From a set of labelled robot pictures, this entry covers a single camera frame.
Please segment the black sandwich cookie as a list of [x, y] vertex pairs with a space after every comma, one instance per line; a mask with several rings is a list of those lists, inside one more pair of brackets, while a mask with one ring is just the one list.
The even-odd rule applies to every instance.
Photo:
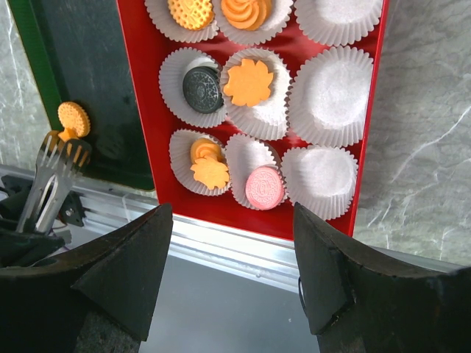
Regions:
[[198, 113], [216, 112], [223, 104], [216, 70], [197, 66], [188, 71], [183, 78], [183, 95], [188, 105]]

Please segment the round dotted orange cookie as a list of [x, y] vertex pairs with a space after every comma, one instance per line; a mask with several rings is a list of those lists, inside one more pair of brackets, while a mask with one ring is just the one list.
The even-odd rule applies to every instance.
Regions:
[[205, 28], [214, 18], [211, 1], [168, 0], [167, 5], [177, 24], [191, 31]]

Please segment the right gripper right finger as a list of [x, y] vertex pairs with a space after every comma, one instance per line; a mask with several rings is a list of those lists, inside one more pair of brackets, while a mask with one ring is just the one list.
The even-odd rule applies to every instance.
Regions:
[[294, 206], [298, 291], [321, 352], [468, 352], [470, 269], [390, 257]]

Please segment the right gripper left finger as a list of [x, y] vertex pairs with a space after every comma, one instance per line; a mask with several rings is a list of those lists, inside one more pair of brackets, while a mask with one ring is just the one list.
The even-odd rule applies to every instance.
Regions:
[[162, 204], [75, 249], [1, 266], [3, 352], [137, 352], [149, 336], [169, 251]]

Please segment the orange fish cookie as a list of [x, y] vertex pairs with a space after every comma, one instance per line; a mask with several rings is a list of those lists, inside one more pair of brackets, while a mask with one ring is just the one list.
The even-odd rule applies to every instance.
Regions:
[[72, 129], [64, 129], [61, 132], [52, 130], [48, 133], [45, 141], [47, 157], [64, 153], [66, 158], [71, 158], [80, 168], [85, 167], [90, 161], [91, 145], [79, 139]]

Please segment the round dotted biscuit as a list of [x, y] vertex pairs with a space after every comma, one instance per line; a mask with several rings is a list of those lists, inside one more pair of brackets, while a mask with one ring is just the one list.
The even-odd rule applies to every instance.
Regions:
[[73, 129], [79, 138], [87, 136], [91, 122], [86, 111], [73, 101], [65, 101], [57, 108], [60, 123], [66, 129]]

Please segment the orange flower cookie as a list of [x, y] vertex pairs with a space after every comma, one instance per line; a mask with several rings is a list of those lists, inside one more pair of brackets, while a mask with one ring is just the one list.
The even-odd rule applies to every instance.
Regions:
[[227, 73], [228, 81], [223, 92], [235, 106], [254, 107], [272, 94], [270, 85], [275, 74], [261, 60], [244, 58], [240, 65], [233, 66]]

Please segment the black gold-rimmed tray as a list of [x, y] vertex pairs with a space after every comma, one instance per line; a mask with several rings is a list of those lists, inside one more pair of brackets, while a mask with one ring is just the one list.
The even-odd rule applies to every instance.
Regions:
[[9, 1], [49, 124], [73, 101], [91, 120], [85, 175], [153, 190], [115, 1]]

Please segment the red cookie box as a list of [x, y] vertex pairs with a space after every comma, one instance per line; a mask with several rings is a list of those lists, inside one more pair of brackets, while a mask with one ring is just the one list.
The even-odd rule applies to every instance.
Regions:
[[[206, 132], [225, 143], [238, 130], [228, 122], [210, 129], [192, 127], [171, 113], [164, 103], [158, 84], [158, 73], [162, 62], [176, 49], [193, 47], [209, 54], [218, 63], [224, 64], [230, 55], [244, 47], [231, 42], [221, 33], [212, 40], [195, 44], [175, 42], [166, 38], [152, 23], [144, 1], [116, 2], [158, 201], [170, 203], [176, 215], [292, 240], [294, 208], [290, 202], [283, 202], [273, 210], [250, 210], [236, 202], [230, 192], [221, 196], [201, 196], [193, 193], [184, 188], [171, 171], [169, 142], [174, 131], [188, 128]], [[364, 39], [353, 44], [357, 49], [369, 53], [374, 60], [372, 92], [367, 105], [364, 138], [359, 143], [347, 147], [359, 164], [355, 195], [349, 210], [343, 216], [328, 221], [330, 225], [350, 237], [353, 236], [355, 227], [366, 142], [389, 10], [389, 1], [382, 2], [383, 11], [379, 24]], [[315, 43], [304, 36], [296, 22], [295, 14], [291, 13], [287, 27], [261, 48], [279, 54], [287, 63], [291, 77], [295, 77], [306, 60], [322, 52], [327, 46]]]

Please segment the metal tongs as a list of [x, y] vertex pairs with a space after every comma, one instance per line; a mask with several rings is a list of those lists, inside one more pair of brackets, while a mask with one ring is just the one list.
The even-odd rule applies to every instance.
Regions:
[[35, 161], [35, 178], [18, 221], [19, 233], [47, 235], [92, 153], [80, 139], [63, 141], [58, 131], [46, 134]]

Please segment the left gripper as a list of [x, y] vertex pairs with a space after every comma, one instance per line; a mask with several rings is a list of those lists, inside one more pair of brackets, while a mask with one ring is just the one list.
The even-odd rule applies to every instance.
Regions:
[[32, 187], [32, 180], [12, 175], [1, 177], [1, 266], [30, 266], [48, 257], [72, 240], [70, 226], [84, 225], [85, 211], [79, 194], [71, 191], [47, 235], [17, 232], [19, 217]]

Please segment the pink macaron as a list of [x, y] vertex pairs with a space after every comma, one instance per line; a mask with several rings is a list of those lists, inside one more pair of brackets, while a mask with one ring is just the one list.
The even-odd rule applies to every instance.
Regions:
[[271, 166], [256, 168], [248, 177], [245, 194], [249, 203], [259, 210], [278, 206], [285, 196], [282, 177]]

